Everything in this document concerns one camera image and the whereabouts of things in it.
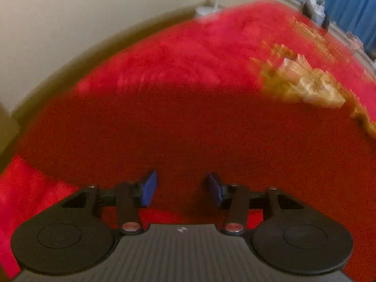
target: red carpet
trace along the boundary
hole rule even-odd
[[[247,6],[216,23],[170,29],[113,57],[53,100],[1,178],[1,263],[15,227],[71,192],[67,184],[110,187],[154,168],[159,188],[144,221],[219,223],[223,213],[202,186],[209,171],[255,191],[279,186],[352,233],[355,248],[345,272],[373,281],[376,141],[349,118],[347,107],[287,104],[258,94],[249,58],[261,59],[262,37],[283,30],[264,35],[258,14]],[[280,13],[271,16],[282,22]],[[260,39],[251,37],[255,31]],[[320,65],[307,43],[286,36],[274,41],[289,41]],[[345,72],[342,66],[324,65],[332,74]],[[357,67],[349,66],[349,73]],[[259,219],[253,214],[249,223]],[[9,259],[5,265],[14,274]]]

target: plastic bag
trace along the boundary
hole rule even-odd
[[[358,49],[363,48],[363,42],[359,39],[358,36],[355,36],[352,32],[346,32],[347,38],[350,40],[349,45],[347,46],[351,52],[356,52]]]
[[[325,0],[298,0],[306,4],[311,15],[311,20],[322,26],[325,19]]]

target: screw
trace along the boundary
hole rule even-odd
[[[243,231],[243,226],[238,223],[229,223],[224,228],[227,232],[230,233],[239,233]]]
[[[124,223],[121,228],[126,232],[136,232],[138,231],[141,226],[139,223],[136,223],[134,221],[129,221],[127,223]]]

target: bed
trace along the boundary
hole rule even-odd
[[[0,177],[0,263],[19,268],[20,223],[77,190],[140,178],[159,188],[145,222],[219,223],[209,171],[275,185],[343,224],[345,272],[376,278],[376,84],[347,48],[276,1],[164,30],[45,105]],[[104,219],[112,224],[114,213]],[[249,227],[262,220],[250,212]]]

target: white plastic bag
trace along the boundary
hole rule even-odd
[[[318,26],[322,26],[325,19],[325,0],[305,0],[311,20]]]

